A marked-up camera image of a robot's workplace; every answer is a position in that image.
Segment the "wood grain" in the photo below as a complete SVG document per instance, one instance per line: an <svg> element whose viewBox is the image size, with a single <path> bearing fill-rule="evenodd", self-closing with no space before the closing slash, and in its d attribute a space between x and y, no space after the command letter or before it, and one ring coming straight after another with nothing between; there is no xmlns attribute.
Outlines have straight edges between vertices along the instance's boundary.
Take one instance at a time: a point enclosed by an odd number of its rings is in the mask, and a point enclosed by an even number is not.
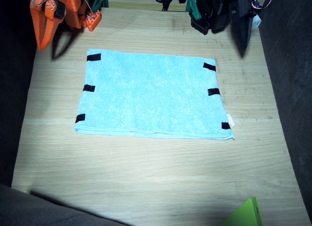
<svg viewBox="0 0 312 226"><path fill-rule="evenodd" d="M155 0L109 0L111 8L127 8L127 9L142 9L142 10L158 10L161 11L162 4ZM172 0L168 11L185 11L186 3L180 4L178 0Z"/></svg>
<svg viewBox="0 0 312 226"><path fill-rule="evenodd" d="M265 225L310 225L278 117L260 35L244 56L230 27L204 36L187 13L104 9L51 60L37 51L13 188L136 226L218 225L256 196ZM68 40L63 34L59 49ZM214 58L236 140L165 140L73 131L86 53Z"/></svg>

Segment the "green object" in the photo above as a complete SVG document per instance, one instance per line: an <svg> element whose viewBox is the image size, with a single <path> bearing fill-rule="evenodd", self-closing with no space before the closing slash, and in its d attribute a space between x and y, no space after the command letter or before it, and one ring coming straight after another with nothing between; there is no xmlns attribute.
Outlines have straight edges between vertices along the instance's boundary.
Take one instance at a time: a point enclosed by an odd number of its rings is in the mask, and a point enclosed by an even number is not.
<svg viewBox="0 0 312 226"><path fill-rule="evenodd" d="M187 0L185 12L189 12L191 9L193 17L195 20L201 19L201 14L198 11L196 1L195 0Z"/></svg>
<svg viewBox="0 0 312 226"><path fill-rule="evenodd" d="M248 199L226 218L220 226L263 226L257 198Z"/></svg>
<svg viewBox="0 0 312 226"><path fill-rule="evenodd" d="M96 12L100 8L108 8L108 0L94 0L92 12Z"/></svg>

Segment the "black tape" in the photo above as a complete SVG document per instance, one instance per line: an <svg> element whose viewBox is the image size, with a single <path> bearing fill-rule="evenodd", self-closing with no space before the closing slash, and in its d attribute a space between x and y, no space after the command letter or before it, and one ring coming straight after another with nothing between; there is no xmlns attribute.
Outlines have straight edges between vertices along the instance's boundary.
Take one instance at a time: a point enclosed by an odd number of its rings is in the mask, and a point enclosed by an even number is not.
<svg viewBox="0 0 312 226"><path fill-rule="evenodd" d="M75 123L77 123L79 121L84 121L85 119L86 119L86 114L80 114L77 116Z"/></svg>
<svg viewBox="0 0 312 226"><path fill-rule="evenodd" d="M223 130L230 130L231 127L230 127L229 123L227 123L227 122L222 122L222 129L223 129Z"/></svg>
<svg viewBox="0 0 312 226"><path fill-rule="evenodd" d="M94 92L95 89L96 89L96 86L90 86L88 84L84 85L83 87L83 91Z"/></svg>
<svg viewBox="0 0 312 226"><path fill-rule="evenodd" d="M215 71L215 66L211 64L204 63L204 68Z"/></svg>
<svg viewBox="0 0 312 226"><path fill-rule="evenodd" d="M97 61L97 60L101 60L101 53L87 56L87 61Z"/></svg>
<svg viewBox="0 0 312 226"><path fill-rule="evenodd" d="M220 94L220 91L218 88L208 89L208 95L212 96L214 94Z"/></svg>

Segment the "blue microfiber towel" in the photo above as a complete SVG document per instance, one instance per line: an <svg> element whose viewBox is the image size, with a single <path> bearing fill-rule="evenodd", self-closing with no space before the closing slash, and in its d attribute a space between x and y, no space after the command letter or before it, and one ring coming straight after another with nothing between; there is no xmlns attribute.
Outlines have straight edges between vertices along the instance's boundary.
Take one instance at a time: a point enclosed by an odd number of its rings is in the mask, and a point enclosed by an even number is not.
<svg viewBox="0 0 312 226"><path fill-rule="evenodd" d="M234 138L212 59L89 50L75 131Z"/></svg>

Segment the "wire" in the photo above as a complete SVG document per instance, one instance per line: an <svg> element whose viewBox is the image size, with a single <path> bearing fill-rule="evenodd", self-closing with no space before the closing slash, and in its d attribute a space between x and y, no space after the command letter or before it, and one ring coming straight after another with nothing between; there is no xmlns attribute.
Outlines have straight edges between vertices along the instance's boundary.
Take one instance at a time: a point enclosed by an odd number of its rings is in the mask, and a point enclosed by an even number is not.
<svg viewBox="0 0 312 226"><path fill-rule="evenodd" d="M36 5L36 6L41 6L44 2L46 2L47 0L44 0L44 1L42 1L41 3L39 3L39 4L37 4L37 3L35 3L35 1L34 0L31 0L31 2L34 4L34 5Z"/></svg>
<svg viewBox="0 0 312 226"><path fill-rule="evenodd" d="M86 16L87 16L88 18L93 18L93 17L94 17L94 13L93 13L93 11L92 11L92 9L91 9L91 7L90 7L88 1L87 1L87 0L84 0L84 1L86 1L87 5L88 5L88 7L89 7L89 9L90 9L90 11L91 11L91 13L92 13L92 16L89 16L88 14L86 14Z"/></svg>
<svg viewBox="0 0 312 226"><path fill-rule="evenodd" d="M268 2L268 4L265 5L265 7L256 7L256 6L254 5L254 2L252 2L252 7L253 7L253 9L255 9L255 10L265 9L266 7L269 6L269 4L271 3L271 1L272 1L272 0L270 0L270 1Z"/></svg>

